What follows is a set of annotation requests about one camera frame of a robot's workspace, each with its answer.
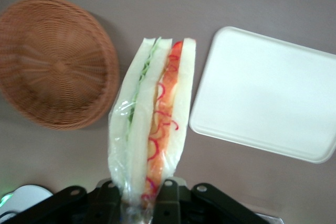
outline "round basket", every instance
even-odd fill
[[[101,118],[116,97],[119,64],[104,29],[65,0],[22,0],[0,17],[0,88],[24,116],[52,129]]]

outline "green light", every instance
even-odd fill
[[[0,207],[2,207],[4,205],[4,203],[6,203],[6,201],[8,201],[11,198],[12,195],[13,194],[7,194],[4,197],[2,197],[2,199],[0,201]]]

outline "carrot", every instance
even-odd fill
[[[175,130],[179,130],[178,122],[171,119],[175,86],[179,73],[183,42],[177,42],[167,58],[165,70],[157,89],[162,90],[155,104],[152,118],[152,126],[148,141],[148,160],[145,190],[142,195],[143,200],[153,200],[159,190],[162,171],[165,162],[165,153],[170,139],[171,124],[175,125]]]

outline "screw hole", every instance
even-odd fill
[[[71,191],[70,195],[75,196],[75,195],[78,195],[79,193],[80,193],[80,190],[75,189],[75,190]]]
[[[202,192],[202,193],[204,193],[205,191],[207,191],[208,190],[208,188],[206,188],[205,186],[198,186],[197,187],[197,191],[200,191],[200,192]]]
[[[171,180],[167,180],[165,183],[164,183],[165,186],[172,186],[173,185],[173,182]]]

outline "wrapped sandwich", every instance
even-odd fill
[[[196,42],[144,39],[109,114],[109,168],[130,206],[153,203],[180,160]]]

